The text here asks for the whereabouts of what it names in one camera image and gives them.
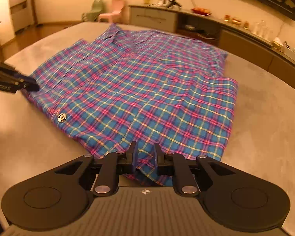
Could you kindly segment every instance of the tabletop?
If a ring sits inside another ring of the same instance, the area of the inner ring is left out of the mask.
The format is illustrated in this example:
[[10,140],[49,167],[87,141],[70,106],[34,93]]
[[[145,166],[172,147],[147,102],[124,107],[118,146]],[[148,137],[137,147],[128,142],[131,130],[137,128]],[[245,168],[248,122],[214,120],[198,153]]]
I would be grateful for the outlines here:
[[[58,51],[81,38],[93,41],[108,27],[109,23],[78,24],[36,42],[6,62],[29,75]],[[239,87],[233,130],[222,162],[273,182],[287,192],[291,210],[283,228],[295,236],[295,90],[232,54],[227,58],[225,75],[237,80]],[[79,143],[57,129],[20,92],[0,92],[0,203],[14,184],[85,153]],[[1,208],[0,221],[7,228]]]

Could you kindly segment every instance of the plastic chair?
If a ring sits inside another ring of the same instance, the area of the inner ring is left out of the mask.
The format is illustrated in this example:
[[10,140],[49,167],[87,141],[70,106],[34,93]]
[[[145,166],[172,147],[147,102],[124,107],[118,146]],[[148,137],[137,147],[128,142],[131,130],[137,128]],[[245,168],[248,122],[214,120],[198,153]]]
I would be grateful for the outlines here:
[[112,12],[102,13],[98,16],[98,22],[102,18],[107,18],[108,22],[113,23],[121,19],[121,10],[124,7],[124,0],[112,0]]
[[103,0],[95,0],[92,4],[91,11],[82,14],[82,22],[84,21],[96,21],[98,15],[104,12]]

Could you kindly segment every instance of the cabinet door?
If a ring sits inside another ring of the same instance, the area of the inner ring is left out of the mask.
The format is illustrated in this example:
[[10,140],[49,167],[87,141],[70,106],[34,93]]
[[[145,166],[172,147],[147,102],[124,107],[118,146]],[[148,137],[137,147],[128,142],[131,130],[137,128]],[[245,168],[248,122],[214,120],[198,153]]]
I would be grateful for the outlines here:
[[153,8],[131,7],[130,24],[174,33],[177,13]]
[[227,30],[221,32],[219,48],[242,57],[264,70],[268,70],[273,58],[273,54],[266,47]]
[[295,89],[294,65],[274,55],[268,71]]

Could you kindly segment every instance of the blue and pink checkered fabric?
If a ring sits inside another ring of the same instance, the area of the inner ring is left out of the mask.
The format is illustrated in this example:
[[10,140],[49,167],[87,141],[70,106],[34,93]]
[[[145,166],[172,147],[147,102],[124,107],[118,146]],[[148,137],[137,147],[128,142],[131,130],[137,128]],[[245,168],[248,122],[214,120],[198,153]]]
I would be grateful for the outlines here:
[[171,185],[154,170],[154,143],[187,159],[221,159],[237,94],[236,81],[223,77],[226,56],[199,40],[113,24],[44,62],[31,75],[40,91],[24,94],[97,158],[137,141],[137,168]]

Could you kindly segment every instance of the gray gripper base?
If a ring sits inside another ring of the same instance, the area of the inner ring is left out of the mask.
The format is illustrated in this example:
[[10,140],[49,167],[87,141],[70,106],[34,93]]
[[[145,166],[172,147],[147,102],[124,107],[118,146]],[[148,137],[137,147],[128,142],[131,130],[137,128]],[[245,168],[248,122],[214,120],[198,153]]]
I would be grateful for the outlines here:
[[228,229],[213,221],[196,199],[181,197],[172,187],[119,187],[113,196],[96,198],[80,219],[67,226],[32,232],[12,225],[2,235],[286,236],[279,228],[258,233]]

